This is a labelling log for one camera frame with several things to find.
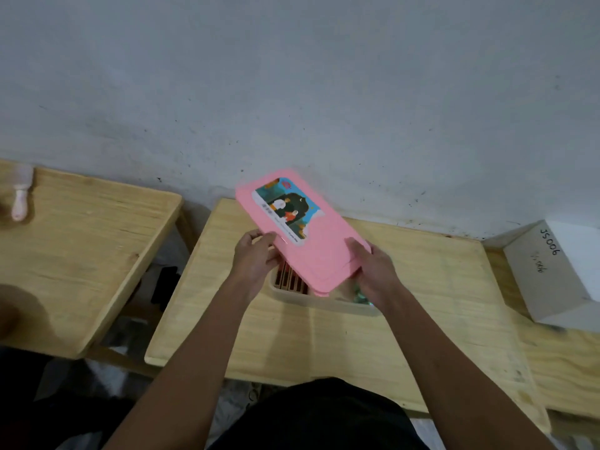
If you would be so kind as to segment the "person's right hand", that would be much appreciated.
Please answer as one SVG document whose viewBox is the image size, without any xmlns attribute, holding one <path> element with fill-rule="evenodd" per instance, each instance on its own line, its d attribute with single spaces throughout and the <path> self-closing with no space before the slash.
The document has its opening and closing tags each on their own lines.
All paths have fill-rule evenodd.
<svg viewBox="0 0 600 450">
<path fill-rule="evenodd" d="M 386 316 L 412 294 L 399 279 L 391 257 L 376 245 L 372 252 L 368 263 L 358 260 L 356 281 L 363 294 Z"/>
</svg>

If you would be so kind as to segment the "person's left hand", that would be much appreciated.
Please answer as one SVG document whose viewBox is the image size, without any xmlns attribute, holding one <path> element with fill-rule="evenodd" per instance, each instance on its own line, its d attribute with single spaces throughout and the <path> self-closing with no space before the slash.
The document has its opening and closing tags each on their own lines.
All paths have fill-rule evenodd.
<svg viewBox="0 0 600 450">
<path fill-rule="evenodd" d="M 254 229 L 244 233 L 236 244 L 229 278 L 247 302 L 257 296 L 272 271 L 266 271 L 265 261 L 267 250 L 275 246 L 277 236 L 275 232 Z"/>
</svg>

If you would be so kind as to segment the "pink lid with picture label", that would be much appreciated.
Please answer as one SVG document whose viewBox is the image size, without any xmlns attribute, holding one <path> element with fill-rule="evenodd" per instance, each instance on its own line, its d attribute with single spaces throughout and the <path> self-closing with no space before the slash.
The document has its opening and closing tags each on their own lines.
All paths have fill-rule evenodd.
<svg viewBox="0 0 600 450">
<path fill-rule="evenodd" d="M 277 234 L 274 245 L 282 258 L 317 296 L 328 296 L 360 268 L 348 239 L 371 252 L 370 245 L 294 169 L 239 184 L 235 198 L 263 233 Z"/>
</svg>

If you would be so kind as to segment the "person's right forearm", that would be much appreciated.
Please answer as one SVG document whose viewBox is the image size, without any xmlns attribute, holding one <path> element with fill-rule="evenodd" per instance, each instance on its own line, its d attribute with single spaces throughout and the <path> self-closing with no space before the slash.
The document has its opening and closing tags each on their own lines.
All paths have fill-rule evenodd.
<svg viewBox="0 0 600 450">
<path fill-rule="evenodd" d="M 446 450 L 556 450 L 411 294 L 379 303 Z"/>
</svg>

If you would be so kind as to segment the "person's left forearm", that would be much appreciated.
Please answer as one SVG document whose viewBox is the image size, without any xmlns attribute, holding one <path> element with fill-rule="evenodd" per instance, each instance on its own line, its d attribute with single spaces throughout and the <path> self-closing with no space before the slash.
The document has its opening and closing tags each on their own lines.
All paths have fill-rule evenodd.
<svg viewBox="0 0 600 450">
<path fill-rule="evenodd" d="M 244 313 L 257 295 L 226 279 L 102 450 L 203 450 Z"/>
</svg>

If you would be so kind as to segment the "bundle of brown pencils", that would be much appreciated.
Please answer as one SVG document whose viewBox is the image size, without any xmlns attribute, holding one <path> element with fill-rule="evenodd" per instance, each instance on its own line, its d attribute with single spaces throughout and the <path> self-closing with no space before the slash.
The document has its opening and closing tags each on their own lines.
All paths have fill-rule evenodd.
<svg viewBox="0 0 600 450">
<path fill-rule="evenodd" d="M 271 286 L 275 290 L 309 295 L 307 283 L 292 269 L 288 262 L 282 261 L 272 273 Z"/>
</svg>

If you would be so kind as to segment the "green item in box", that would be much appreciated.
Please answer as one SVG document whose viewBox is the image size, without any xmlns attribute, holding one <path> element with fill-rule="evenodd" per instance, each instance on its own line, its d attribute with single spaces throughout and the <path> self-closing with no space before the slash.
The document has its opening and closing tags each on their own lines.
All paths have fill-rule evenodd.
<svg viewBox="0 0 600 450">
<path fill-rule="evenodd" d="M 366 295 L 363 294 L 363 291 L 361 290 L 361 287 L 359 286 L 358 282 L 354 282 L 354 285 L 352 286 L 352 294 L 353 303 L 374 307 L 373 303 L 370 302 Z"/>
</svg>

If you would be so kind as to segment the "cream plastic storage box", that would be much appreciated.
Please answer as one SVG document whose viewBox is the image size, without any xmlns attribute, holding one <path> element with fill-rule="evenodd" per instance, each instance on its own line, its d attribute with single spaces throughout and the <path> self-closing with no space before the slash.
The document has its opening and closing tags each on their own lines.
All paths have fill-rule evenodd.
<svg viewBox="0 0 600 450">
<path fill-rule="evenodd" d="M 300 307 L 315 308 L 331 312 L 353 314 L 358 316 L 381 316 L 381 312 L 375 306 L 369 307 L 367 305 L 353 303 L 352 286 L 354 285 L 354 282 L 356 282 L 356 280 L 353 278 L 349 278 L 342 282 L 341 285 L 339 285 L 339 287 L 335 288 L 327 296 L 318 296 L 316 292 L 310 287 L 309 295 L 296 295 L 295 293 L 275 290 L 271 286 L 273 271 L 267 278 L 266 283 L 271 289 L 274 298 L 281 302 L 297 305 Z"/>
</svg>

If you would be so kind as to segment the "large light wooden table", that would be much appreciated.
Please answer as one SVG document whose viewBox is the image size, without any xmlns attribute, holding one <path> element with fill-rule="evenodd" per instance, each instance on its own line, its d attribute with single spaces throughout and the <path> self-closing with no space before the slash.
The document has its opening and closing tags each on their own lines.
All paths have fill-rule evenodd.
<svg viewBox="0 0 600 450">
<path fill-rule="evenodd" d="M 517 331 L 480 242 L 348 219 L 387 252 L 402 282 L 443 332 L 545 433 L 551 424 Z M 147 347 L 164 366 L 193 329 L 230 271 L 238 239 L 256 225 L 222 198 Z M 226 377 L 290 386 L 336 377 L 426 412 L 413 374 L 382 316 L 282 302 L 265 284 L 246 311 Z"/>
</svg>

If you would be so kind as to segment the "black object under table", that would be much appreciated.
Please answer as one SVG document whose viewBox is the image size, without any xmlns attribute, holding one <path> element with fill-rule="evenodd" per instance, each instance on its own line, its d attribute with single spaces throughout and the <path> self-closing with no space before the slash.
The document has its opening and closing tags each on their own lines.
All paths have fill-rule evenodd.
<svg viewBox="0 0 600 450">
<path fill-rule="evenodd" d="M 164 266 L 160 269 L 151 296 L 151 303 L 157 305 L 162 313 L 167 308 L 180 278 L 181 275 L 176 266 Z"/>
</svg>

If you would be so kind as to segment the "person's black clothing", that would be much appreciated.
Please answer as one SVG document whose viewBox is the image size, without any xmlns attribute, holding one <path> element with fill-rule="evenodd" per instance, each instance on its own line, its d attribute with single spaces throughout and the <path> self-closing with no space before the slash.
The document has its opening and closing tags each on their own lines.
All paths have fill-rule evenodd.
<svg viewBox="0 0 600 450">
<path fill-rule="evenodd" d="M 429 450 L 394 401 L 339 378 L 279 390 L 207 450 Z"/>
</svg>

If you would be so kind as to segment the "white cardboard box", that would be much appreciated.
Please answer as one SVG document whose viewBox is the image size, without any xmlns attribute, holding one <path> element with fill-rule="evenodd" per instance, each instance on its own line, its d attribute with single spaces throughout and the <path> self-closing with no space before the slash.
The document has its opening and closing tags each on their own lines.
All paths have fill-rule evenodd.
<svg viewBox="0 0 600 450">
<path fill-rule="evenodd" d="M 600 228 L 542 220 L 504 253 L 534 322 L 600 333 Z"/>
</svg>

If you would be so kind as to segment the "light wooden side table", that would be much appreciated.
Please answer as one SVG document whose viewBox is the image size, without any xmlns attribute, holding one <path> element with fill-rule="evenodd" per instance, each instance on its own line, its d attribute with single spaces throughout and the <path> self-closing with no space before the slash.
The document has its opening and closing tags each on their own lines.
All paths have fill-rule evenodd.
<svg viewBox="0 0 600 450">
<path fill-rule="evenodd" d="M 18 223 L 14 165 L 0 159 L 0 296 L 20 318 L 0 347 L 81 358 L 175 227 L 183 197 L 40 167 Z"/>
</svg>

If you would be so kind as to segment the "light wooden table with box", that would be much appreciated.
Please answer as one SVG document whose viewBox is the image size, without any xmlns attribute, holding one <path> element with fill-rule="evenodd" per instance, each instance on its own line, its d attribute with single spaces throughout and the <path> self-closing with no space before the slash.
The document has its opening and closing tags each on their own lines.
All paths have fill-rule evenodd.
<svg viewBox="0 0 600 450">
<path fill-rule="evenodd" d="M 600 421 L 600 333 L 535 323 L 504 252 L 485 253 L 546 408 Z"/>
</svg>

